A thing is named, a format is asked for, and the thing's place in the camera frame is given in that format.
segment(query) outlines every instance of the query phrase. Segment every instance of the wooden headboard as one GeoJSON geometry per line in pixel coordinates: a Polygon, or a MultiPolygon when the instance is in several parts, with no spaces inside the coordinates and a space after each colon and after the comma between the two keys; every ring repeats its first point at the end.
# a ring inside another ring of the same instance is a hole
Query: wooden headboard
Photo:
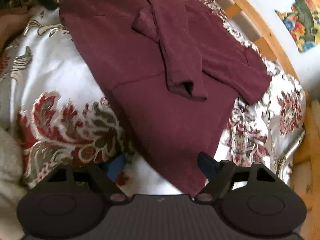
{"type": "MultiPolygon", "coordinates": [[[[225,9],[229,19],[239,15],[242,11],[249,17],[252,23],[261,33],[262,37],[254,41],[260,52],[270,61],[278,60],[284,71],[292,75],[295,79],[298,76],[292,64],[279,43],[276,36],[270,30],[261,15],[247,0],[233,0],[234,4],[225,9]]],[[[311,162],[312,169],[312,193],[300,195],[305,202],[307,209],[311,212],[311,221],[308,225],[308,240],[320,239],[320,136],[312,117],[310,109],[309,94],[307,96],[307,109],[304,121],[306,135],[300,147],[294,154],[294,164],[311,162]]]]}

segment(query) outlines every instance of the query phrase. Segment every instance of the burgundy garment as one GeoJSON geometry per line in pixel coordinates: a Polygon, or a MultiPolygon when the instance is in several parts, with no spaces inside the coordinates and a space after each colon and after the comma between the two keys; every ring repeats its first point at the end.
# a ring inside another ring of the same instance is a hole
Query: burgundy garment
{"type": "Polygon", "coordinates": [[[60,19],[147,162],[198,193],[198,153],[214,156],[239,94],[269,86],[260,57],[198,0],[60,0],[60,19]]]}

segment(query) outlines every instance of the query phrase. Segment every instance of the painting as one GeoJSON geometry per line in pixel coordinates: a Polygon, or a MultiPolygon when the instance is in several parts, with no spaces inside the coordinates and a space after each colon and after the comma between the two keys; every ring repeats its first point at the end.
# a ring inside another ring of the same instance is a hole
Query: painting
{"type": "Polygon", "coordinates": [[[291,10],[276,13],[302,53],[320,43],[320,0],[295,0],[291,10]]]}

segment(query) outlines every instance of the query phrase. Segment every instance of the floral bedspread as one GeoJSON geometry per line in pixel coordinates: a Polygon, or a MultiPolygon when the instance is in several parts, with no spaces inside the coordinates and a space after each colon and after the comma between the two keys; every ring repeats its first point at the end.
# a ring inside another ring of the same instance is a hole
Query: floral bedspread
{"type": "MultiPolygon", "coordinates": [[[[201,1],[225,19],[214,0],[201,1]]],[[[224,27],[243,46],[259,53],[226,20],[224,27]]],[[[305,94],[292,76],[261,57],[273,77],[270,87],[253,106],[236,99],[215,159],[229,159],[241,166],[261,161],[288,183],[292,153],[304,134],[305,94]]],[[[117,184],[126,194],[180,193],[126,139],[108,100],[61,24],[59,9],[43,8],[30,20],[23,37],[4,51],[0,80],[0,85],[10,80],[10,126],[25,149],[24,182],[29,187],[62,162],[82,166],[106,161],[123,151],[129,163],[117,184]]]]}

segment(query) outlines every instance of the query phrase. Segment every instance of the bed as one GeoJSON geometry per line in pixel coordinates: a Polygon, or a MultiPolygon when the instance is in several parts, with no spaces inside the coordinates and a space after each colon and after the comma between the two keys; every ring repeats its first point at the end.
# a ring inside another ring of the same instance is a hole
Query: bed
{"type": "MultiPolygon", "coordinates": [[[[225,19],[225,29],[237,41],[260,53],[273,76],[270,90],[258,104],[247,106],[241,99],[235,101],[215,159],[229,159],[240,166],[262,161],[306,203],[308,216],[302,236],[319,239],[320,209],[316,199],[320,194],[320,171],[315,167],[320,165],[320,139],[308,93],[299,84],[280,43],[250,3],[233,0],[234,4],[223,11],[215,0],[201,1],[225,19]],[[254,43],[226,20],[242,11],[262,34],[254,43]],[[276,60],[282,68],[273,63],[276,60]],[[244,133],[239,133],[241,125],[246,129],[244,133]],[[300,177],[295,171],[304,173],[308,162],[312,168],[311,182],[298,181],[300,177]]],[[[24,183],[34,187],[61,162],[81,166],[106,161],[120,147],[130,163],[118,177],[117,185],[127,195],[180,194],[125,137],[108,99],[61,24],[59,12],[42,8],[28,23],[23,36],[12,41],[2,55],[0,100],[2,105],[7,102],[10,110],[3,111],[2,107],[0,118],[24,148],[24,183]]]]}

